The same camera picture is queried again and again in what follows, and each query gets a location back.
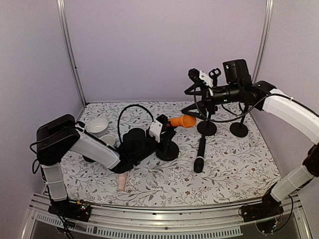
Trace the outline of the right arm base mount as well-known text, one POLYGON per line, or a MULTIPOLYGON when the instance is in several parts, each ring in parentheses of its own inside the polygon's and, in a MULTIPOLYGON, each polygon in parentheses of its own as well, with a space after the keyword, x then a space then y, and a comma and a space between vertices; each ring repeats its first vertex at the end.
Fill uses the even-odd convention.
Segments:
POLYGON ((256 204, 245 204, 238 210, 244 222, 256 221, 280 215, 284 212, 282 200, 275 200, 270 192, 266 193, 261 202, 256 204))

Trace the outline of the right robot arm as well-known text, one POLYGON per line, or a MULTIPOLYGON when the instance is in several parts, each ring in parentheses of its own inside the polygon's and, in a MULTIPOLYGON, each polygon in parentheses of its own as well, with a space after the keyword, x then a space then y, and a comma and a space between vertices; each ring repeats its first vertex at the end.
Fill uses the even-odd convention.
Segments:
POLYGON ((195 100, 191 106, 184 108, 182 113, 202 119, 199 127, 206 134, 216 132, 218 121, 211 119, 211 115, 215 114, 218 105, 238 102, 245 107, 242 114, 230 120, 233 135, 247 135, 247 127, 238 120, 244 120, 245 115, 252 109, 258 109, 285 121, 313 143, 303 163, 275 183, 262 198, 264 204, 277 204, 319 175, 319 116, 285 95, 276 86, 266 81, 253 83, 244 59, 224 62, 223 69, 227 83, 224 86, 217 85, 221 74, 218 68, 208 74, 195 68, 188 72, 193 85, 184 92, 193 97, 201 96, 201 100, 195 100))

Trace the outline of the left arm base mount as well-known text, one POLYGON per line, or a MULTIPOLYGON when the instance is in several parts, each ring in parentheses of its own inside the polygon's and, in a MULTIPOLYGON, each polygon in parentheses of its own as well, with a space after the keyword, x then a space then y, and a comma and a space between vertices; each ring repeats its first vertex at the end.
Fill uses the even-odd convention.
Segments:
POLYGON ((79 203, 70 202, 69 199, 63 201, 50 201, 48 212, 62 218, 88 222, 91 216, 91 205, 81 200, 79 203))

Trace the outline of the black microphone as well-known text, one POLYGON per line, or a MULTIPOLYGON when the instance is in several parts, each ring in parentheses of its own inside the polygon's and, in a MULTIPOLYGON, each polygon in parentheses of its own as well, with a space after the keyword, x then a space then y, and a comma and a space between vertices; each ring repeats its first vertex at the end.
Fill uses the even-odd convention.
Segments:
POLYGON ((203 171, 205 146, 206 146, 206 137, 202 135, 199 141, 197 156, 193 165, 193 170, 195 173, 201 173, 203 171))

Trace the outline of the orange microphone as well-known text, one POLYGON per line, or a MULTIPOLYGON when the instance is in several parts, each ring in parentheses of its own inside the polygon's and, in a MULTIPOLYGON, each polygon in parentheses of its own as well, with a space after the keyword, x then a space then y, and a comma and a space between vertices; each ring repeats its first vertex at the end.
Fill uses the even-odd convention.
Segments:
POLYGON ((167 127, 184 127, 184 128, 190 128, 194 127, 196 125, 196 118, 189 115, 183 115, 178 118, 171 118, 168 120, 168 123, 166 124, 167 127))

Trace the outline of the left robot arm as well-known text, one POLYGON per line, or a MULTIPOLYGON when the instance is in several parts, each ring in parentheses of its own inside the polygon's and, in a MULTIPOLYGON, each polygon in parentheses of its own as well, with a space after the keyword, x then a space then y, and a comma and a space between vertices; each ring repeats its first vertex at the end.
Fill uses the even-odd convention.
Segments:
POLYGON ((179 154, 177 144, 172 141, 176 132, 166 127, 167 122, 167 117, 161 115, 147 130, 130 129, 119 147, 109 146, 90 134, 69 114, 41 126, 36 132, 35 153, 52 201, 68 201, 60 162, 69 151, 117 174, 130 171, 153 153, 162 161, 175 160, 179 154))

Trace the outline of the short black mic stand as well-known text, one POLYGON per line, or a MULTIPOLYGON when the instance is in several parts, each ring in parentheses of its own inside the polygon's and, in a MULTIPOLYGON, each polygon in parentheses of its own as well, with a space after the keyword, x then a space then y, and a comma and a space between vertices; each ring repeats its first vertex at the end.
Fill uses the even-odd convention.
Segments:
POLYGON ((236 137, 246 137, 248 135, 248 128, 244 124, 245 116, 241 117, 239 122, 234 122, 230 125, 230 132, 236 137))

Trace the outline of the tall black mic stand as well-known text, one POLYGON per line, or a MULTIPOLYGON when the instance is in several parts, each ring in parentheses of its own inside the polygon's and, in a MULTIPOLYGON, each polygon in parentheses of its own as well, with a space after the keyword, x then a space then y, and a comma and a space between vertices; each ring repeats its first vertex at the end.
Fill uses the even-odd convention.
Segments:
MULTIPOLYGON (((212 79, 213 86, 211 88, 207 87, 210 91, 211 96, 216 93, 216 91, 213 91, 212 88, 217 86, 217 78, 220 76, 221 71, 219 68, 213 69, 208 73, 208 76, 212 79)), ((207 119, 205 121, 202 121, 198 124, 197 130, 200 134, 204 136, 213 136, 217 132, 217 127, 215 123, 211 122, 211 114, 207 113, 207 119)))

